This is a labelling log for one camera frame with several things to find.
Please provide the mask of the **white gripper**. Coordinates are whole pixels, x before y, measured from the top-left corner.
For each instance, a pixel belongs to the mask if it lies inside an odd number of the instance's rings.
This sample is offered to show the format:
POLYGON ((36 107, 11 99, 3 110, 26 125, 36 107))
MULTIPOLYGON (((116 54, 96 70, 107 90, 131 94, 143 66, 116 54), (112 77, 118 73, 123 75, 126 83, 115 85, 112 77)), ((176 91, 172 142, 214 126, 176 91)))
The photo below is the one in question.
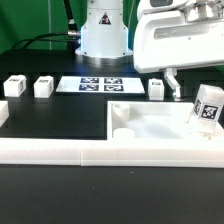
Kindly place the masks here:
POLYGON ((139 73, 166 69, 164 78, 173 98, 180 100, 176 69, 224 64, 224 20, 186 23, 180 11, 143 15, 135 32, 133 57, 139 73))

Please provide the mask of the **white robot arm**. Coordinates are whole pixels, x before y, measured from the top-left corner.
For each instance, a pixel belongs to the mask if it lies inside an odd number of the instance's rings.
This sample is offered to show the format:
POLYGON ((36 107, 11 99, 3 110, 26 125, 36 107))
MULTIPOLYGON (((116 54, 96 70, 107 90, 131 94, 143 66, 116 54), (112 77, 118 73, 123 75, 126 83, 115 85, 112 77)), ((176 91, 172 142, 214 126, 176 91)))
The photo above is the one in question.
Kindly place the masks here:
POLYGON ((140 0, 132 48, 122 9, 122 0, 87 0, 79 58, 107 64, 132 56, 138 72, 162 71, 176 100, 178 70, 224 64, 224 0, 140 0))

